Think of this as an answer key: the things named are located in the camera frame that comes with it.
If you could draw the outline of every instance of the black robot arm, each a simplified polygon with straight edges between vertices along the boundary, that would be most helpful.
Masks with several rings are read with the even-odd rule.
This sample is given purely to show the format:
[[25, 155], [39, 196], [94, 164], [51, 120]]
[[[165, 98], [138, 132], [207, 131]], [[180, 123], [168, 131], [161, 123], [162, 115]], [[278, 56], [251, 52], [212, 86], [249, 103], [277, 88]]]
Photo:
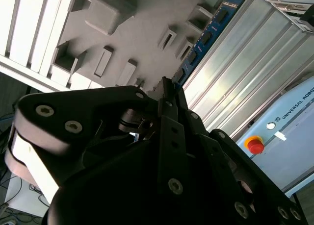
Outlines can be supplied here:
[[163, 78], [160, 90], [19, 101], [5, 160], [51, 203], [44, 224], [307, 224], [225, 132], [206, 131], [183, 89]]

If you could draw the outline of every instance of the metal panel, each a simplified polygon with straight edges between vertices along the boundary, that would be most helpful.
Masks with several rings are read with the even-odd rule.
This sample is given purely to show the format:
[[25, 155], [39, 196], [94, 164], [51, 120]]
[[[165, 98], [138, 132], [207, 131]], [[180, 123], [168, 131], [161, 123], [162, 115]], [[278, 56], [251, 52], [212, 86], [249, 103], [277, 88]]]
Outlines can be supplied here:
[[270, 10], [273, 10], [272, 7], [263, 0], [254, 0], [252, 2], [248, 10], [244, 12], [230, 33], [207, 60], [193, 82], [185, 88], [186, 100], [190, 108], [196, 106], [207, 90], [209, 90], [210, 86], [228, 68], [228, 62], [235, 58], [237, 49], [261, 25]]
[[20, 0], [14, 26], [10, 59], [26, 66], [44, 0]]
[[5, 55], [15, 0], [0, 0], [0, 54]]
[[313, 123], [314, 104], [281, 131], [286, 141], [274, 138], [263, 154], [253, 158], [257, 166], [284, 192], [314, 171], [314, 148], [309, 144], [314, 140], [314, 136], [309, 134]]
[[239, 105], [240, 108], [234, 112], [230, 118], [227, 118], [222, 124], [222, 129], [226, 130], [232, 136], [236, 134], [240, 123], [248, 124], [251, 115], [256, 113], [265, 104], [265, 102], [273, 99], [288, 85], [286, 81], [292, 81], [296, 74], [304, 69], [304, 64], [313, 60], [314, 51], [311, 49], [314, 45], [314, 36], [309, 36], [304, 33], [297, 33], [300, 35], [300, 40], [295, 45], [287, 43], [285, 46], [290, 47], [290, 51], [286, 55], [281, 55], [274, 64], [273, 73], [268, 74], [262, 81], [261, 86], [257, 86], [253, 93], [250, 93], [245, 105]]
[[241, 10], [184, 86], [207, 130], [222, 128], [232, 137], [296, 77], [314, 70], [314, 37], [263, 0], [246, 0]]
[[260, 52], [267, 48], [269, 43], [275, 39], [278, 32], [285, 27], [286, 23], [285, 18], [279, 12], [274, 14], [268, 13], [266, 15], [265, 20], [262, 21], [263, 25], [253, 31], [246, 43], [240, 47], [235, 56], [227, 63], [228, 68], [225, 72], [195, 106], [194, 110], [202, 118], [208, 116], [215, 104], [220, 102], [233, 89], [234, 85], [243, 79], [243, 75], [253, 69], [250, 67], [252, 61], [254, 62]]

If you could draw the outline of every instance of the aluminum profile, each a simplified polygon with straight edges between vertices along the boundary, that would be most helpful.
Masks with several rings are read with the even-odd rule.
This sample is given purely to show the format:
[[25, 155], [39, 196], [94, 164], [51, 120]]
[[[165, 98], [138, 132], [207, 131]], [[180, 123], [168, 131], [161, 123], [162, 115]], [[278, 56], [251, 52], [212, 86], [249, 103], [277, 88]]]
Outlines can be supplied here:
[[293, 80], [313, 71], [314, 36], [270, 4], [246, 0], [184, 85], [208, 131], [235, 137]]

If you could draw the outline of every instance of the cable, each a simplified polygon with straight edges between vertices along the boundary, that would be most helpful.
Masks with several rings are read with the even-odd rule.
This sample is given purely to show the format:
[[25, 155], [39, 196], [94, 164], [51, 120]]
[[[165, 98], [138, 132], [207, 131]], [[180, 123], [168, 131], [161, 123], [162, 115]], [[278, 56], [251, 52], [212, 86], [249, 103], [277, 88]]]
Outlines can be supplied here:
[[47, 206], [48, 208], [50, 208], [49, 205], [47, 205], [46, 203], [44, 203], [44, 202], [40, 199], [41, 196], [44, 196], [44, 195], [39, 195], [39, 196], [38, 196], [39, 201], [40, 201], [43, 205], [45, 205], [45, 206]]
[[48, 208], [50, 207], [49, 205], [47, 205], [46, 203], [44, 203], [44, 202], [41, 200], [40, 197], [44, 197], [45, 195], [42, 193], [42, 191], [41, 191], [38, 187], [36, 187], [36, 186], [30, 184], [30, 185], [28, 186], [28, 188], [29, 188], [29, 190], [31, 190], [31, 191], [36, 192], [36, 193], [39, 194], [38, 200], [39, 200], [44, 206], [46, 206], [46, 207], [48, 207]]
[[0, 123], [1, 123], [1, 122], [4, 122], [4, 121], [11, 120], [11, 119], [13, 119], [13, 116], [1, 118], [1, 119], [0, 119]]
[[8, 119], [10, 119], [10, 118], [13, 118], [13, 116], [4, 118], [5, 116], [12, 115], [12, 114], [14, 114], [14, 112], [7, 113], [7, 114], [5, 114], [5, 115], [0, 116], [0, 122], [6, 121], [6, 120], [8, 120]]
[[9, 180], [11, 180], [11, 179], [13, 179], [13, 178], [15, 178], [15, 177], [17, 177], [17, 176], [13, 176], [13, 177], [7, 179], [6, 181], [2, 182], [0, 185], [3, 185], [5, 182], [7, 182], [7, 181], [9, 181]]
[[2, 179], [4, 178], [4, 176], [6, 175], [7, 172], [8, 172], [8, 168], [5, 169], [3, 175], [1, 176], [0, 183], [1, 183]]
[[[8, 216], [5, 216], [5, 217], [3, 217], [3, 218], [0, 218], [0, 220], [6, 219], [6, 218], [9, 218], [9, 217], [14, 217], [14, 218], [16, 218], [17, 221], [20, 221], [20, 222], [22, 222], [22, 223], [34, 222], [34, 223], [36, 223], [36, 224], [38, 224], [38, 225], [41, 224], [41, 222], [35, 221], [35, 219], [40, 219], [40, 217], [31, 215], [31, 214], [28, 214], [28, 213], [25, 213], [25, 212], [14, 213], [12, 209], [7, 208], [6, 211], [5, 211], [5, 213], [8, 213], [9, 215], [8, 215]], [[30, 217], [31, 220], [29, 220], [29, 221], [24, 221], [24, 220], [22, 220], [21, 218], [19, 218], [19, 216], [27, 216], [27, 217]]]
[[22, 179], [21, 179], [21, 178], [20, 178], [20, 180], [21, 180], [21, 186], [20, 186], [18, 192], [17, 192], [11, 199], [9, 199], [9, 200], [7, 200], [6, 202], [2, 203], [2, 204], [0, 205], [0, 208], [1, 208], [3, 205], [5, 205], [6, 203], [8, 203], [9, 201], [13, 200], [13, 199], [20, 193], [20, 191], [21, 191], [21, 189], [22, 189], [22, 185], [23, 185], [23, 182], [22, 182]]

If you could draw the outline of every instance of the bolt head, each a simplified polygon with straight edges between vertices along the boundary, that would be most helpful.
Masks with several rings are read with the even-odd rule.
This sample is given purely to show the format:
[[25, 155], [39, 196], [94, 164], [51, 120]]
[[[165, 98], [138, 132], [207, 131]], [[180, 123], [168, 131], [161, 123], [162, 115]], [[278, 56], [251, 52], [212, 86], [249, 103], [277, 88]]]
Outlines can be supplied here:
[[219, 132], [218, 135], [219, 135], [221, 138], [226, 138], [225, 134], [222, 133], [222, 132]]
[[180, 183], [179, 180], [177, 180], [175, 178], [171, 178], [168, 181], [168, 186], [169, 186], [169, 189], [176, 195], [181, 195], [183, 192], [182, 184]]
[[143, 99], [143, 98], [144, 98], [144, 95], [142, 95], [141, 93], [136, 93], [136, 95], [137, 95], [140, 99]]
[[80, 133], [83, 130], [83, 126], [77, 121], [67, 121], [64, 128], [70, 133]]
[[244, 218], [247, 219], [249, 217], [249, 212], [247, 211], [246, 207], [241, 202], [235, 203], [235, 210], [238, 212], [238, 214]]
[[36, 113], [43, 117], [49, 117], [54, 114], [54, 109], [47, 105], [40, 105], [36, 107]]
[[196, 119], [196, 120], [198, 119], [198, 115], [197, 115], [196, 113], [192, 112], [191, 115], [192, 115], [192, 117], [193, 117], [194, 119]]
[[172, 103], [169, 102], [169, 101], [166, 101], [166, 104], [167, 104], [168, 106], [173, 106]]

